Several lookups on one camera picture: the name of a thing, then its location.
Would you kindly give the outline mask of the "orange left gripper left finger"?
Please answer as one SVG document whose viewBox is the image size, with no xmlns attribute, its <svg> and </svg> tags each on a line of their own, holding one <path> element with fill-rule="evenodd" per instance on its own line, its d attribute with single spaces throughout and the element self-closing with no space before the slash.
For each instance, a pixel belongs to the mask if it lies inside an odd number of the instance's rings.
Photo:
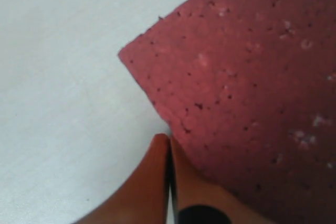
<svg viewBox="0 0 336 224">
<path fill-rule="evenodd" d="M 76 223 L 166 223 L 169 200 L 166 168 L 169 158 L 169 137 L 165 134 L 155 135 L 145 156 L 121 187 Z"/>
</svg>

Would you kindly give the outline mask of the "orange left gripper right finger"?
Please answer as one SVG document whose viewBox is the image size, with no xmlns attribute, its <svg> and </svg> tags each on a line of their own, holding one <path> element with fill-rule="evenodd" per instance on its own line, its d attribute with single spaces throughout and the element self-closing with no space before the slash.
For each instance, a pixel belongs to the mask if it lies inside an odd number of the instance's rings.
<svg viewBox="0 0 336 224">
<path fill-rule="evenodd" d="M 191 164 L 171 138 L 176 223 L 273 223 L 212 183 Z"/>
</svg>

